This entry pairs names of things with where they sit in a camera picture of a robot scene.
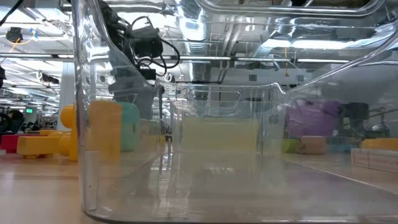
transparent plastic container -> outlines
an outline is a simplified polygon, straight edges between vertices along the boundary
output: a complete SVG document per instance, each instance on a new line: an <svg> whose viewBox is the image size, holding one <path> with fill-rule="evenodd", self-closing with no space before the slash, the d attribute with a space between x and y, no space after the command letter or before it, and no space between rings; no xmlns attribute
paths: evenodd
<svg viewBox="0 0 398 224"><path fill-rule="evenodd" d="M195 2L208 18L233 12L266 17L260 7ZM373 38L338 45L344 54L361 52L287 92L277 83L152 86L111 42L102 5L72 3L81 204L88 216L108 223L398 222L398 176L388 162L398 149L394 1L370 1L358 10L264 11L281 35L288 27L325 31L317 37L336 29L371 31ZM381 17L381 24L364 23ZM328 22L314 26L318 20ZM323 50L300 44L288 47ZM267 48L256 57L265 57ZM109 86L96 79L99 68L116 101L100 100ZM367 154L388 148L390 166L372 167L380 157L354 166L347 145Z"/></svg>

purple object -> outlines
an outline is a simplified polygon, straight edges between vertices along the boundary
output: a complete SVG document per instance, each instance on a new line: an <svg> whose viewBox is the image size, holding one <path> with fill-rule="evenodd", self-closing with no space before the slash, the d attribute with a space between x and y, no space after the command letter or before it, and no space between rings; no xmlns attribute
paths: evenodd
<svg viewBox="0 0 398 224"><path fill-rule="evenodd" d="M287 108L289 136L332 136L339 103L297 99Z"/></svg>

wooden floor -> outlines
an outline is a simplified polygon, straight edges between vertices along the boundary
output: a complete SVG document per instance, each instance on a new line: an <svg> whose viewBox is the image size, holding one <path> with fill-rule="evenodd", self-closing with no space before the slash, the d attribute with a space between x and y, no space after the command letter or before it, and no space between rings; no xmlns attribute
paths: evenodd
<svg viewBox="0 0 398 224"><path fill-rule="evenodd" d="M286 155L287 160L398 194L398 174L353 167L349 155ZM0 156L0 219L7 223L97 223L80 211L78 166L63 157Z"/></svg>

